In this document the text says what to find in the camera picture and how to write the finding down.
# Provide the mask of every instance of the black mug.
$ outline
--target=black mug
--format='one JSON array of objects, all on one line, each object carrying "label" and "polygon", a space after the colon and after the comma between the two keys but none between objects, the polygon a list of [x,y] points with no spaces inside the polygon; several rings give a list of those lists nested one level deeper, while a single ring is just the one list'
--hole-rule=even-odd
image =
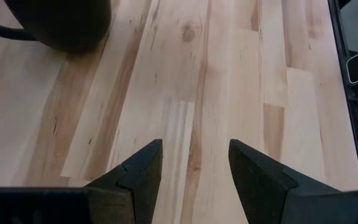
[{"label": "black mug", "polygon": [[39,40],[79,52],[99,43],[109,29],[110,0],[5,0],[24,29],[0,26],[0,37]]}]

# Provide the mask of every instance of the butcher block countertop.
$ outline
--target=butcher block countertop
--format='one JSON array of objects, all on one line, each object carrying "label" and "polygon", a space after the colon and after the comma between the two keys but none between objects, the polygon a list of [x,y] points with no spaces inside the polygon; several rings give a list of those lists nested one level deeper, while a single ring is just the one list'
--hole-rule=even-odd
[{"label": "butcher block countertop", "polygon": [[[358,160],[327,0],[117,0],[87,54],[0,38],[0,186],[83,186],[153,139],[153,223],[246,223],[230,139],[340,190]],[[0,0],[0,24],[20,27]]]}]

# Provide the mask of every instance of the wood plank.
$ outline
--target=wood plank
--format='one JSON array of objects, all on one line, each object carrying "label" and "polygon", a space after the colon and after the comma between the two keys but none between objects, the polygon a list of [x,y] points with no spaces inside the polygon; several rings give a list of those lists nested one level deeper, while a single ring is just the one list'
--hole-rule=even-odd
[{"label": "wood plank", "polygon": [[259,50],[264,102],[285,107],[288,96],[282,1],[260,0]]},{"label": "wood plank", "polygon": [[180,222],[206,6],[206,1],[152,2],[112,145],[108,169],[163,139],[154,223]]},{"label": "wood plank", "polygon": [[310,44],[305,15],[305,1],[283,1],[285,58],[287,66],[310,70]]},{"label": "wood plank", "polygon": [[341,190],[358,189],[358,160],[336,49],[329,39],[310,43],[327,183]]},{"label": "wood plank", "polygon": [[263,146],[263,94],[259,71],[259,33],[240,29],[232,20],[230,30],[230,61],[228,61],[226,88],[226,139],[221,157],[214,162],[216,197],[215,223],[247,223],[235,188],[227,150],[230,139],[242,142],[264,152]]},{"label": "wood plank", "polygon": [[104,174],[151,0],[122,1],[86,99],[67,160],[65,177],[93,180]]},{"label": "wood plank", "polygon": [[10,185],[62,62],[35,42],[9,42],[0,55],[0,185]]},{"label": "wood plank", "polygon": [[26,139],[26,145],[21,151],[20,160],[17,161],[18,165],[12,176],[10,186],[25,187],[27,183],[27,174],[29,173],[30,164],[34,155],[35,145],[37,144],[38,136],[40,133],[42,111],[40,111],[37,119],[37,125],[30,131],[31,135]]},{"label": "wood plank", "polygon": [[69,178],[67,187],[84,187],[85,185],[89,184],[90,181],[88,180],[80,180],[76,178]]},{"label": "wood plank", "polygon": [[280,161],[284,136],[285,108],[264,104],[264,145],[271,158]]},{"label": "wood plank", "polygon": [[324,27],[331,26],[328,1],[305,0],[305,19],[308,37],[319,40],[324,36]]},{"label": "wood plank", "polygon": [[261,0],[232,0],[233,24],[239,29],[248,29],[259,32],[260,2]]},{"label": "wood plank", "polygon": [[216,204],[218,199],[217,171],[223,164],[226,120],[224,109],[227,88],[227,56],[230,4],[209,0],[200,77],[196,98],[195,122],[191,139],[191,157],[186,179],[182,223],[217,223],[226,209]]},{"label": "wood plank", "polygon": [[313,74],[289,68],[287,76],[289,104],[285,108],[280,162],[326,183]]},{"label": "wood plank", "polygon": [[68,55],[59,71],[45,104],[26,185],[67,186],[62,169],[105,43],[103,39],[85,55]]}]

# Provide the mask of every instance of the wooden table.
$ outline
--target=wooden table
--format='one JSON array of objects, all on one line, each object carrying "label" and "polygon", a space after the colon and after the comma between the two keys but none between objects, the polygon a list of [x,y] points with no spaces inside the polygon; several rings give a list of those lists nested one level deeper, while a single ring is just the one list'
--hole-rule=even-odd
[{"label": "wooden table", "polygon": [[[86,55],[0,38],[0,185],[82,186],[155,138],[154,223],[245,223],[240,139],[341,190],[358,161],[327,0],[118,0]],[[0,24],[18,27],[0,0]]]}]

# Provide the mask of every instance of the mug handle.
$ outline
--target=mug handle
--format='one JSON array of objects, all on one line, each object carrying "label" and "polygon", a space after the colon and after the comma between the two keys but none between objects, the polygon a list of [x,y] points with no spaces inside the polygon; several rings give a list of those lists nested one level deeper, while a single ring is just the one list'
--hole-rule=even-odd
[{"label": "mug handle", "polygon": [[0,26],[0,37],[12,40],[32,40],[36,39],[25,29],[13,29]]}]

